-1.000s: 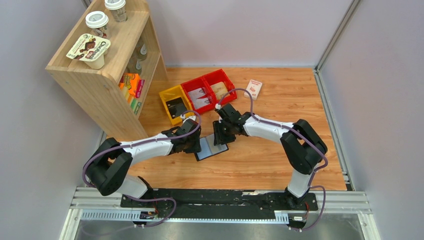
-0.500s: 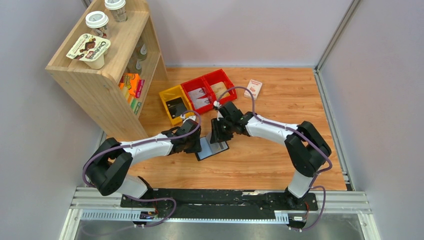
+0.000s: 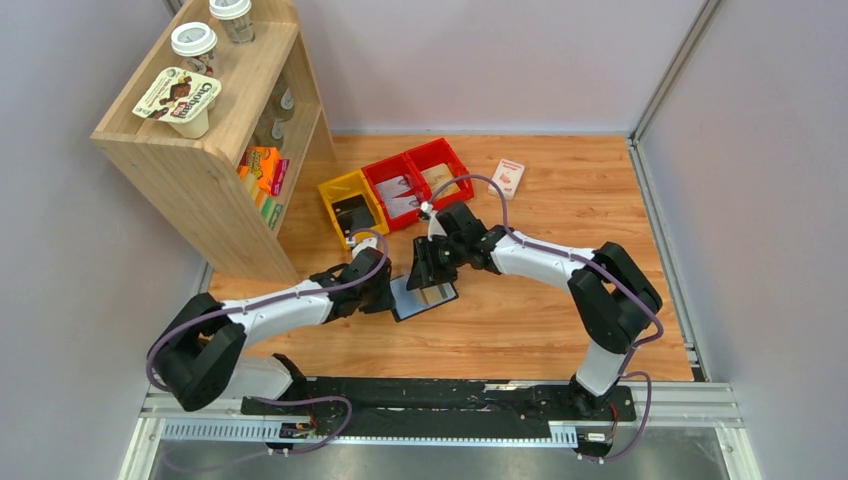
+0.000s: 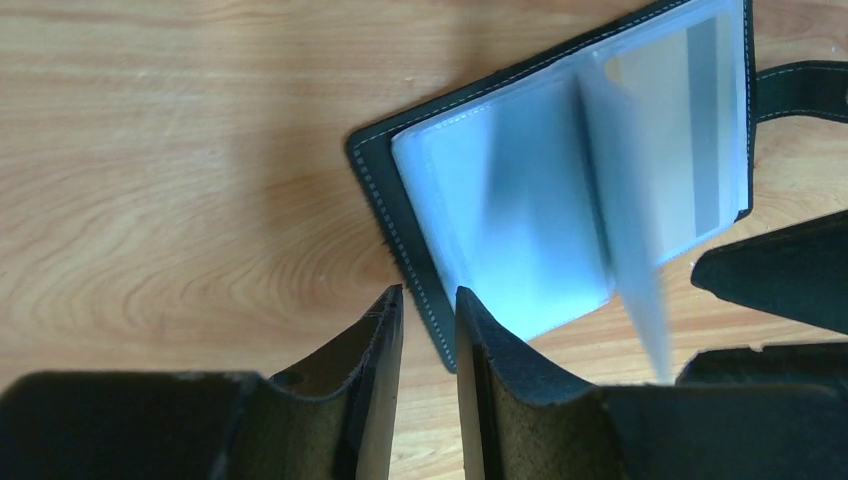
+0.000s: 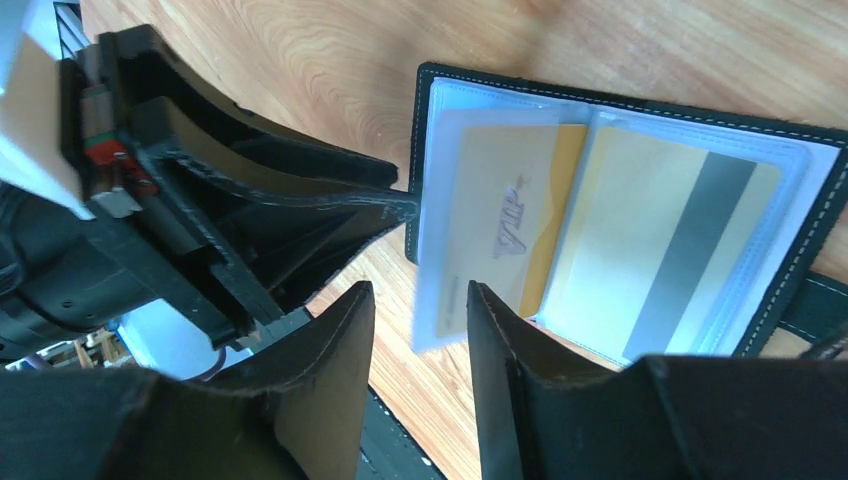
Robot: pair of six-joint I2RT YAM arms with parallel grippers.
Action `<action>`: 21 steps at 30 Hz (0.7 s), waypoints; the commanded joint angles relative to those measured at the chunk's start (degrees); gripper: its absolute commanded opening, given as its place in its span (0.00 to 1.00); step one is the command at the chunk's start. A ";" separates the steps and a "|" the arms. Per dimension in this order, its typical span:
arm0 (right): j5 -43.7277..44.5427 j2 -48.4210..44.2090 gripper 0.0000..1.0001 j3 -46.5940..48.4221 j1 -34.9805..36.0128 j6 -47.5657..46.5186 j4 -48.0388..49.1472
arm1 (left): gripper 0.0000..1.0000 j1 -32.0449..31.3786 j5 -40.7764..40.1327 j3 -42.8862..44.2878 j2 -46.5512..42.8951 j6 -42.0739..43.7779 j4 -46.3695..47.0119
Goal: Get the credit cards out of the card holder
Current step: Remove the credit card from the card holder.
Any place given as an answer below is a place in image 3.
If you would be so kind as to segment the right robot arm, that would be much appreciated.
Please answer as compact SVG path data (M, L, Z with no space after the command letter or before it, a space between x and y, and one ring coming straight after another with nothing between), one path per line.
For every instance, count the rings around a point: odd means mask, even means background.
M600 399L618 383L638 337L662 308L657 290L621 245L571 248L505 224L488 228L460 201L441 210L426 204L419 215L428 230L413 241L407 290L452 283L465 265L559 288L570 294L590 338L573 377L577 392Z

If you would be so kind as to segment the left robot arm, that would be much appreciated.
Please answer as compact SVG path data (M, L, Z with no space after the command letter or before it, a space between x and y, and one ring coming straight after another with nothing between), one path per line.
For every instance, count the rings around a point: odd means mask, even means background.
M388 255L366 246L351 262L283 291L234 301L197 294L148 351L148 379L170 392L184 410L200 410L226 391L247 347L356 312L392 309L390 276Z

